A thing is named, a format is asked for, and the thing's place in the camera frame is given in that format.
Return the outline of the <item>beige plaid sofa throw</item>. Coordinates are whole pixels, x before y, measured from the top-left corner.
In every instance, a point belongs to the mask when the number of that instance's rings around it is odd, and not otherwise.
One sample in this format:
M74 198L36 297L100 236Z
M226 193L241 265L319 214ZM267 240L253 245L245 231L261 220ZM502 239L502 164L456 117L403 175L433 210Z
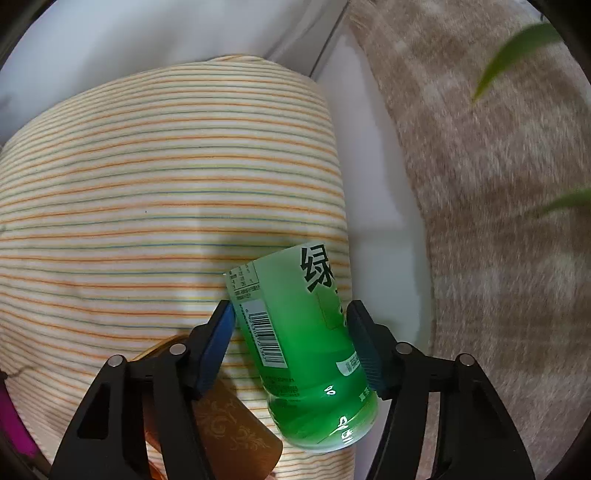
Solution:
M430 350L477 358L544 478L590 412L590 211L537 209L590 184L590 86L554 45L475 92L534 20L515 1L349 10L425 223Z

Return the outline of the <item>spider plant in pot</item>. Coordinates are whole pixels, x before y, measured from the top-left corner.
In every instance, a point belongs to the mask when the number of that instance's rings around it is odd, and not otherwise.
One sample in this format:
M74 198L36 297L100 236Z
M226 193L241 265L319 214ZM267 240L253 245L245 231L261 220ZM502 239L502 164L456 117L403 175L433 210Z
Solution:
M488 62L472 95L472 102L482 97L493 81L515 63L535 51L556 43L564 43L560 33L550 23L528 25L511 36ZM551 202L537 206L528 215L542 217L567 209L590 209L590 189L570 191Z

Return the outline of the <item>green plastic cup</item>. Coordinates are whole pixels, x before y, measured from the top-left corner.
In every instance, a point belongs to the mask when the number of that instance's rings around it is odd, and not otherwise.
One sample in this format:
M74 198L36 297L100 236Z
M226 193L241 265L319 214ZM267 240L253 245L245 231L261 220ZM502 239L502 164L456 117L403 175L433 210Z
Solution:
M362 439L378 401L349 337L325 244L278 251L232 268L224 280L283 438L321 453Z

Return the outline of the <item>orange gold patterned cup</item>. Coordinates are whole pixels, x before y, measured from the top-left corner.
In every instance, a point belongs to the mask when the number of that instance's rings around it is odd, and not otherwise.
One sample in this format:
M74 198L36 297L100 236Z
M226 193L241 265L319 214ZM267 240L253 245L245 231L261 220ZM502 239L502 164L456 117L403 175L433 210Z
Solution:
M133 358L157 357L187 335L169 337ZM276 479L283 442L224 383L219 368L204 396L192 402L195 424L216 479ZM153 387L142 387L144 436L152 479L167 479L161 456Z

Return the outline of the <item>striped yellow cushion cover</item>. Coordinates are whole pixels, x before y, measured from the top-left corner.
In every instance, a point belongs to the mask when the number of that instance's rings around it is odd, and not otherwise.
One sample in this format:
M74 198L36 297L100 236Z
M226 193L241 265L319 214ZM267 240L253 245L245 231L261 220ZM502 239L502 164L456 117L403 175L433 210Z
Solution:
M279 64L153 69L26 124L1 149L1 370L40 454L108 358L204 323L226 271L314 240L349 300L332 115Z

